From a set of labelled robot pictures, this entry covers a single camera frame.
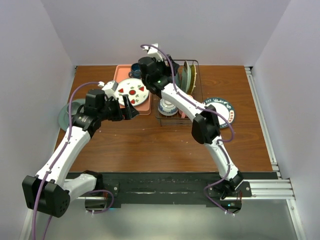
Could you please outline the dark teal plate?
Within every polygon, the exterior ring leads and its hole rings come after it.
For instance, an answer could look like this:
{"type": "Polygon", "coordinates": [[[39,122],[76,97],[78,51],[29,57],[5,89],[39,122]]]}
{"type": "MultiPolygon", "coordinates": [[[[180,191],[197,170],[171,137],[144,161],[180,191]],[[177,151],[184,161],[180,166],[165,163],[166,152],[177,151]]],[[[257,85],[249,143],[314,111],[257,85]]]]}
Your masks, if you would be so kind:
{"type": "Polygon", "coordinates": [[[173,69],[174,69],[174,81],[175,81],[175,84],[180,87],[180,74],[179,74],[179,67],[180,65],[176,62],[173,62],[172,63],[172,66],[173,66],[173,69]]]}

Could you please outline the blue white porcelain bowl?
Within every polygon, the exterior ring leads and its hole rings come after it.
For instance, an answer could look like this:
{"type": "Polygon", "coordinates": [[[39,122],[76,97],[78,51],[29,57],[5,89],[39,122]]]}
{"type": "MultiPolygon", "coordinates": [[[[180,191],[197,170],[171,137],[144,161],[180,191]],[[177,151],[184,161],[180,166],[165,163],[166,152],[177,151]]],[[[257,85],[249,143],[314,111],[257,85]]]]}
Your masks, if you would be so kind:
{"type": "Polygon", "coordinates": [[[176,105],[163,98],[159,100],[157,109],[164,116],[173,116],[178,112],[178,108],[176,105]]]}

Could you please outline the light green flower plate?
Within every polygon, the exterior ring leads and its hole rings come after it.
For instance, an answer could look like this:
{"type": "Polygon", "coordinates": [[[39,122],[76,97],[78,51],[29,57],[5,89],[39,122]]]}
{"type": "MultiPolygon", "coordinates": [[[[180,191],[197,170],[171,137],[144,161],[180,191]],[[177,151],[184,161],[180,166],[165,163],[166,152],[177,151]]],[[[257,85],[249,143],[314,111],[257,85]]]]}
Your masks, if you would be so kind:
{"type": "Polygon", "coordinates": [[[183,69],[182,69],[182,77],[181,77],[181,87],[182,90],[190,95],[191,94],[191,67],[187,61],[184,62],[183,64],[183,69]]]}

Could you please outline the yellow woven bamboo plate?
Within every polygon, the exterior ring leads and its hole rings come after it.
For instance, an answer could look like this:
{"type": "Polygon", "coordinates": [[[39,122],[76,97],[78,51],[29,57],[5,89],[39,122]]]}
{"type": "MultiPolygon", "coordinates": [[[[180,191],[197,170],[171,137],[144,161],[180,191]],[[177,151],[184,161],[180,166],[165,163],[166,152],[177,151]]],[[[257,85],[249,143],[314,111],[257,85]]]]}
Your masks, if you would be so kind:
{"type": "Polygon", "coordinates": [[[191,70],[191,81],[190,81],[190,86],[189,86],[189,90],[188,90],[188,94],[192,95],[195,86],[196,86],[196,79],[197,79],[197,69],[196,69],[196,65],[193,64],[190,67],[191,70]]]}

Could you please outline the pink ceramic mug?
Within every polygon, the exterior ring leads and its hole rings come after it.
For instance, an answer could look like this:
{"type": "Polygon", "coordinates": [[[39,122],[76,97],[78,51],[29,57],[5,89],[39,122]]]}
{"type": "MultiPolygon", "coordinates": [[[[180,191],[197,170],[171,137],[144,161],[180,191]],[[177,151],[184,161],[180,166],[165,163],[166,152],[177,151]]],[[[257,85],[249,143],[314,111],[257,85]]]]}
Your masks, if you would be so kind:
{"type": "Polygon", "coordinates": [[[180,114],[180,117],[182,118],[182,119],[184,119],[185,117],[186,117],[186,114],[181,110],[181,109],[179,109],[178,110],[178,113],[180,114]]]}

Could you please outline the green rim white plate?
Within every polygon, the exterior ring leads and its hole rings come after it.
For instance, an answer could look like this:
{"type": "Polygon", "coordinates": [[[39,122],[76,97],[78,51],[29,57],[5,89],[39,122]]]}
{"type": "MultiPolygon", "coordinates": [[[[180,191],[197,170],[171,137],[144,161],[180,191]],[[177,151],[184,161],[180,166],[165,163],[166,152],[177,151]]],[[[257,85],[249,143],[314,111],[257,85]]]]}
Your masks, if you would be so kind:
{"type": "Polygon", "coordinates": [[[230,125],[232,125],[236,118],[236,111],[232,104],[220,97],[210,97],[203,102],[206,106],[213,105],[216,112],[222,115],[230,125]]]}

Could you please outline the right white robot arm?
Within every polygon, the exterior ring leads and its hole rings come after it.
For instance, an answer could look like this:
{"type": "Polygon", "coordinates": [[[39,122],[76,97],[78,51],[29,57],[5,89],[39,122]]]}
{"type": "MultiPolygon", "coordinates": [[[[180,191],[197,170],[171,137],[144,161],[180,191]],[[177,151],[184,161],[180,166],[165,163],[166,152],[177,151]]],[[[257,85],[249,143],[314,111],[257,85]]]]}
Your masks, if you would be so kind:
{"type": "Polygon", "coordinates": [[[189,97],[174,85],[175,70],[164,61],[153,57],[138,60],[142,82],[153,94],[175,105],[192,121],[191,135],[204,145],[213,158],[221,179],[215,184],[227,196],[233,197],[241,190],[243,174],[232,162],[222,139],[216,108],[189,97]]]}

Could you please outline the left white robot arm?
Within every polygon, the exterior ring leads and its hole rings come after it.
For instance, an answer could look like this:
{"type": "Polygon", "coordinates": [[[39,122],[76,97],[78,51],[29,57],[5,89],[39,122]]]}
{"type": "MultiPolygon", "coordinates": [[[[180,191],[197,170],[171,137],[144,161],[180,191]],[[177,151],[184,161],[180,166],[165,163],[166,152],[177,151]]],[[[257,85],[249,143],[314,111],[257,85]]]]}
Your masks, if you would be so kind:
{"type": "Polygon", "coordinates": [[[99,196],[106,190],[102,174],[94,171],[86,170],[69,182],[65,179],[75,159],[103,121],[131,120],[139,115],[128,95],[123,95],[122,99],[124,107],[117,98],[107,96],[101,89],[91,89],[86,94],[84,104],[71,117],[64,140],[51,158],[35,176],[27,175],[22,181],[29,209],[60,218],[78,197],[87,193],[99,196]]]}

